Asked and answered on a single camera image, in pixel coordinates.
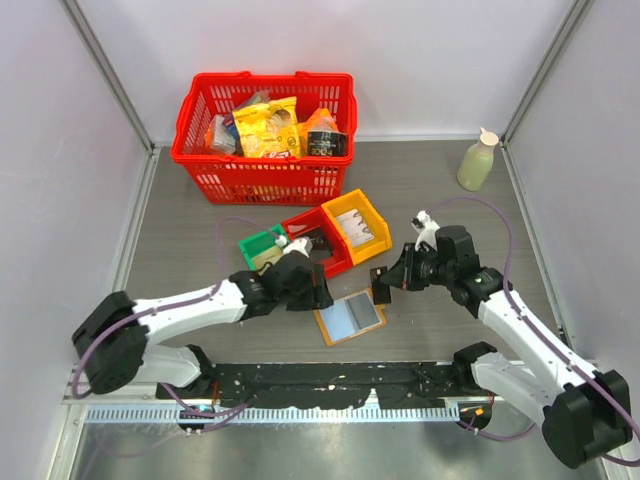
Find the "black credit card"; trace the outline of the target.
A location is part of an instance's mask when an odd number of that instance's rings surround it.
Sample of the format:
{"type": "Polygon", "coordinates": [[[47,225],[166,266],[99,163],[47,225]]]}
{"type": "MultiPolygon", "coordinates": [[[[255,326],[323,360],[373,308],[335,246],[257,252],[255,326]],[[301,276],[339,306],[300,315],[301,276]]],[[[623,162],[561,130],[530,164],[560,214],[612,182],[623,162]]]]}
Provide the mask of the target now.
{"type": "Polygon", "coordinates": [[[383,282],[388,272],[386,266],[375,267],[370,270],[370,289],[374,305],[388,305],[392,303],[390,286],[383,282]]]}

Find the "yellow leather card holder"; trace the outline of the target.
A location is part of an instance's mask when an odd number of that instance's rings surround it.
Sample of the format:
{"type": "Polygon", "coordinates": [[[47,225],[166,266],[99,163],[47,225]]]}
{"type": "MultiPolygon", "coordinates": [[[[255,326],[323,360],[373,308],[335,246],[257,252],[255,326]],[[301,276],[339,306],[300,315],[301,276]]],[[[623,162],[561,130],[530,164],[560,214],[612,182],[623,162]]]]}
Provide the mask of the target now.
{"type": "Polygon", "coordinates": [[[339,343],[381,328],[387,324],[387,320],[384,314],[385,306],[375,305],[377,310],[379,311],[382,323],[367,330],[356,331],[354,329],[354,325],[352,324],[352,321],[349,317],[349,312],[345,305],[345,300],[361,292],[368,292],[372,299],[371,290],[364,289],[335,300],[334,304],[330,307],[314,311],[317,325],[327,346],[337,345],[339,343]]]}

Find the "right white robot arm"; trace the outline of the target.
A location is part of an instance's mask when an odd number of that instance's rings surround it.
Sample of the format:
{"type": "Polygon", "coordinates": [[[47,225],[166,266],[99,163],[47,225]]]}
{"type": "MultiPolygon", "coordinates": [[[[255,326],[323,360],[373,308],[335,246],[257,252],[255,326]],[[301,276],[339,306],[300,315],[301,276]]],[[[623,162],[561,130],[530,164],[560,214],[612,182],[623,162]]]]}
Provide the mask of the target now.
{"type": "Polygon", "coordinates": [[[602,373],[559,340],[494,268],[481,265],[471,235],[439,226],[426,213],[412,220],[418,234],[379,281],[382,289],[421,291],[437,285],[520,357],[516,366],[478,342],[454,355],[451,380],[465,395],[488,390],[540,428],[565,466],[577,468],[633,438],[629,387],[614,370],[602,373]]]}

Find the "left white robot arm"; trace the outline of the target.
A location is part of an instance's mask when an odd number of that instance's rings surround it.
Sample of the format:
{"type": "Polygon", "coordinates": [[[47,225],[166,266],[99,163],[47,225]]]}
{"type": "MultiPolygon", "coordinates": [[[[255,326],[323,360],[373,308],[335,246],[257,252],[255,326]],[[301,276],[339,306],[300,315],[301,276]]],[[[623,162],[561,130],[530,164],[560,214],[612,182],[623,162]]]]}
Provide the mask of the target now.
{"type": "Polygon", "coordinates": [[[215,372],[203,349],[166,341],[205,327],[264,317],[280,304],[292,312],[334,303],[325,269],[291,250],[262,272],[238,271],[210,287],[170,297],[133,300],[107,295],[73,333],[79,356],[72,391],[77,399],[113,393],[131,382],[154,383],[163,398],[202,398],[215,372]]]}

